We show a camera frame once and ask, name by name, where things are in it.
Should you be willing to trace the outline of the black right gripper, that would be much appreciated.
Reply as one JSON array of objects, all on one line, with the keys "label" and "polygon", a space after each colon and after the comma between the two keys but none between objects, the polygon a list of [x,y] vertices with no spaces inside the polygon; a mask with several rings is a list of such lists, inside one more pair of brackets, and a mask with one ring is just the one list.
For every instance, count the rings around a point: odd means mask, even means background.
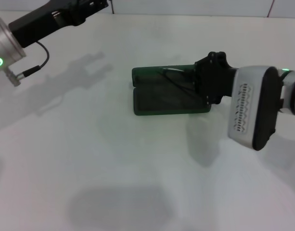
[{"label": "black right gripper", "polygon": [[207,57],[195,62],[195,90],[203,104],[220,104],[224,96],[232,96],[236,68],[227,62],[225,52],[210,52]]}]

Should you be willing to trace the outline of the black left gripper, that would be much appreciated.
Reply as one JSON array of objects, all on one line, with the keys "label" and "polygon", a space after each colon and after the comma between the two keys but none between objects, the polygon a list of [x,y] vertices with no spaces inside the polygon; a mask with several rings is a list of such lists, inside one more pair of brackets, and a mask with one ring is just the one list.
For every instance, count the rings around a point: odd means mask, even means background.
[{"label": "black left gripper", "polygon": [[9,23],[9,29],[21,47],[28,47],[63,27],[84,23],[82,8],[86,7],[87,13],[98,13],[108,6],[106,0],[50,0]]}]

